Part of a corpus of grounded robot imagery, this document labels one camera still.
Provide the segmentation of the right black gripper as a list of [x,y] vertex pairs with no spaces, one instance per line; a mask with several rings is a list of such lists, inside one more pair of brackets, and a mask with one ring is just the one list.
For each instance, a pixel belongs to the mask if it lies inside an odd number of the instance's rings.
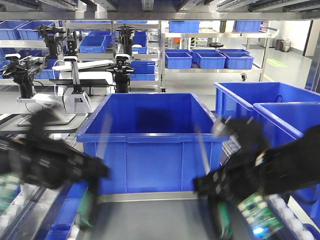
[[213,172],[214,188],[222,200],[242,201],[253,193],[263,196],[275,194],[275,186],[268,178],[264,155],[270,143],[262,125],[254,118],[217,118],[212,127],[215,137],[232,138],[239,149],[229,160]]

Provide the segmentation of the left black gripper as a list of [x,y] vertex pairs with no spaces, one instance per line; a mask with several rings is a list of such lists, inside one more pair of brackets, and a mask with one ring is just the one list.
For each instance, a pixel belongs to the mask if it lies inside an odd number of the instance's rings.
[[26,136],[0,138],[0,172],[15,173],[27,184],[58,189],[66,182],[109,177],[110,168],[96,156],[82,153],[45,135],[45,125],[58,118],[54,109],[32,114]]

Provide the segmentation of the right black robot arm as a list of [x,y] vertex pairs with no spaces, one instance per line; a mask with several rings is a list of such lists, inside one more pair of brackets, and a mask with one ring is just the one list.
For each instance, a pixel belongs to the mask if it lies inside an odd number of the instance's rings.
[[319,125],[277,147],[271,147],[254,118],[219,118],[212,133],[233,137],[239,149],[222,167],[193,179],[199,196],[242,201],[254,193],[280,194],[320,182]]

